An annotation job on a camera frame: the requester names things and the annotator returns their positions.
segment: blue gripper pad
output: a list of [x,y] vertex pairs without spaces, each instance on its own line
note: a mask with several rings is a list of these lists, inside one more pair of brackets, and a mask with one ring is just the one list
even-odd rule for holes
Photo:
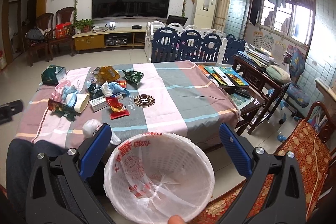
[[83,180],[91,177],[95,172],[101,157],[110,143],[112,135],[111,127],[107,124],[103,124],[96,134],[98,134],[98,136],[90,145],[81,160],[81,170],[79,175]]
[[251,157],[238,141],[236,133],[223,123],[219,127],[219,137],[239,175],[249,178],[252,175]]

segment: round logo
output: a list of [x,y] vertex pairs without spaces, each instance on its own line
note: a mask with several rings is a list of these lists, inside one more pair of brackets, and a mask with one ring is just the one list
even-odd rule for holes
[[134,103],[140,107],[149,107],[154,105],[155,99],[147,94],[142,94],[134,98]]

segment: potted plant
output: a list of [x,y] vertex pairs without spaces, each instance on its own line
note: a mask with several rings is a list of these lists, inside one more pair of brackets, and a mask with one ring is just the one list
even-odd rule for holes
[[89,32],[91,30],[92,25],[93,25],[92,19],[76,20],[73,23],[73,27],[80,30],[81,33]]

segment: tablecloth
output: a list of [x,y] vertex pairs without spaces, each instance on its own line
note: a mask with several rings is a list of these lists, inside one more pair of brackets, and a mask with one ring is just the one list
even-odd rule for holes
[[[226,122],[234,126],[239,112],[228,95],[220,90],[191,61],[115,65],[124,80],[121,70],[135,70],[144,73],[138,86],[127,83],[131,95],[121,102],[130,115],[111,120],[110,107],[93,112],[90,104],[75,121],[68,121],[48,110],[48,99],[54,86],[40,85],[26,107],[19,123],[16,137],[36,143],[47,140],[65,148],[78,148],[84,136],[83,124],[97,119],[109,124],[115,134],[124,141],[145,132],[175,133],[189,138],[195,144],[218,143],[219,125]],[[67,80],[79,84],[80,93],[87,93],[85,80],[94,67],[70,70]],[[140,107],[134,99],[138,95],[150,95],[154,104]]]

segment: wooden drawer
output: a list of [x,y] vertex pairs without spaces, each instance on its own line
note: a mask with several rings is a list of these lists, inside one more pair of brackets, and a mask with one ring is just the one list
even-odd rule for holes
[[89,50],[92,48],[104,48],[104,35],[88,35],[86,37],[76,37],[75,38],[75,49],[76,51]]

